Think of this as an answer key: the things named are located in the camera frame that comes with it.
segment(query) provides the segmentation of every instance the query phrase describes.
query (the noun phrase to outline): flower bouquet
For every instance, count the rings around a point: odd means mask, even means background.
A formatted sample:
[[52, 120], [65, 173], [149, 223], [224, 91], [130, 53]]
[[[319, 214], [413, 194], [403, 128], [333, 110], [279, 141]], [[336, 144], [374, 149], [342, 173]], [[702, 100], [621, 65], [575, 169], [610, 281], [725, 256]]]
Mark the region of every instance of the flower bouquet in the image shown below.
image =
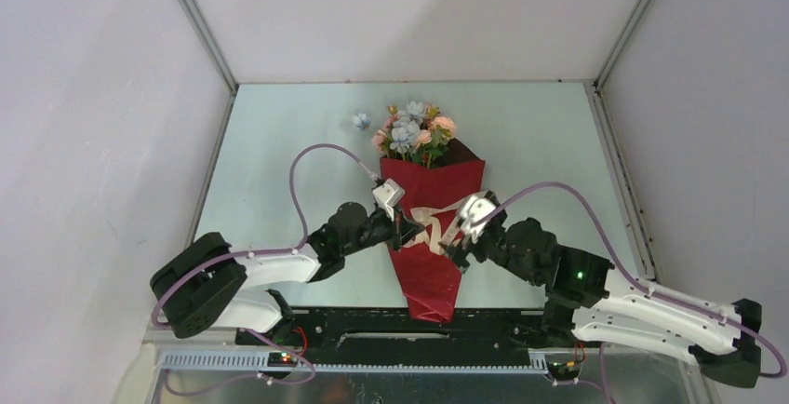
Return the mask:
[[[400, 206], [425, 231], [400, 251], [390, 250], [394, 271], [408, 300], [411, 318], [449, 322], [461, 284], [461, 272], [439, 243], [457, 239], [452, 225], [463, 199], [480, 191], [485, 161], [455, 138], [457, 127], [438, 106], [412, 101], [404, 109], [387, 107], [388, 117], [372, 144], [381, 155], [381, 175], [406, 194]], [[368, 130], [366, 114], [353, 117]]]

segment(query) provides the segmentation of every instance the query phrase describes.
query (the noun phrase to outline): red wire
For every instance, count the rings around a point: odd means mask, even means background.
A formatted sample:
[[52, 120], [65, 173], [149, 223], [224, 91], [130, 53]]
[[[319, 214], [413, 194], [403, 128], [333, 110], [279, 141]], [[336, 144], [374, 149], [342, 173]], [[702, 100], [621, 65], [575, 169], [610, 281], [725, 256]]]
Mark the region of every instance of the red wire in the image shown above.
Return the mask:
[[304, 353], [307, 352], [307, 334], [304, 333], [304, 329], [302, 327], [296, 327], [296, 329], [293, 330], [293, 332], [301, 334], [302, 347], [299, 356], [304, 356]]
[[583, 347], [583, 343], [578, 342], [578, 346], [581, 348], [581, 352], [583, 353], [583, 357], [581, 358], [581, 362], [586, 360], [586, 348]]

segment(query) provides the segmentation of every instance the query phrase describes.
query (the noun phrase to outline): blue flower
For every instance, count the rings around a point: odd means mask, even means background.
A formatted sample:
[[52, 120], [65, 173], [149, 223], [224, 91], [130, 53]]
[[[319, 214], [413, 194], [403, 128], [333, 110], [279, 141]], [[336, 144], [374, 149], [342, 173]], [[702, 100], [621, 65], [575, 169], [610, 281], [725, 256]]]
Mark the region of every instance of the blue flower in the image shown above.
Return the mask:
[[413, 122], [411, 116], [405, 111], [398, 112], [396, 117], [397, 119], [392, 122], [392, 128], [405, 128], [409, 123]]
[[411, 144], [416, 143], [420, 133], [419, 125], [417, 125], [416, 122], [410, 122], [407, 125], [405, 125], [403, 128], [408, 133], [408, 138], [410, 143]]
[[411, 119], [418, 124], [421, 124], [425, 117], [424, 103], [411, 101], [406, 105], [406, 112], [410, 115]]
[[389, 149], [395, 150], [401, 155], [408, 152], [411, 147], [411, 136], [406, 128], [392, 128], [392, 143]]
[[351, 117], [351, 123], [360, 131], [367, 131], [370, 124], [370, 119], [367, 114], [360, 113]]

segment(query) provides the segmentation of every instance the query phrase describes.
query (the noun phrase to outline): red wrapping paper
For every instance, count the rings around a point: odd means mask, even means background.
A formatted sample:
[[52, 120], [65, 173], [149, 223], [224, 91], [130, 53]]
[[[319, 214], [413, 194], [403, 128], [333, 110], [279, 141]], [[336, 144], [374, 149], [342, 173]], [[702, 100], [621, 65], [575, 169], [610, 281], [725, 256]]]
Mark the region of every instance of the red wrapping paper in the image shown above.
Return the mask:
[[[399, 205], [409, 218], [413, 218], [414, 208], [443, 209], [481, 190], [484, 160], [456, 140], [450, 141], [449, 153], [442, 158], [444, 163], [452, 165], [428, 169], [404, 160], [381, 159], [382, 177], [393, 179], [406, 190]], [[455, 210], [434, 215], [441, 223], [442, 233], [454, 217]], [[424, 243], [400, 251], [389, 250], [389, 255], [408, 300], [411, 318], [449, 322], [461, 285], [457, 266], [447, 257], [432, 253]]]

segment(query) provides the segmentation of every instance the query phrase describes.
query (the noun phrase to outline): white wall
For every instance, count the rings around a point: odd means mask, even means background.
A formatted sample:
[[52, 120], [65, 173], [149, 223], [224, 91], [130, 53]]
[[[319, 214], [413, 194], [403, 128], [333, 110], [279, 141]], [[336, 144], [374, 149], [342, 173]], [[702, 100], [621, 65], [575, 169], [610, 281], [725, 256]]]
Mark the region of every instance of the white wall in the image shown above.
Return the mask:
[[109, 402], [227, 93], [176, 0], [0, 4], [0, 390]]
[[[656, 0], [605, 94], [666, 282], [762, 302], [789, 355], [789, 0]], [[777, 370], [763, 351], [765, 370]], [[786, 380], [718, 387], [783, 403]]]
[[241, 82], [593, 78], [635, 0], [197, 0]]

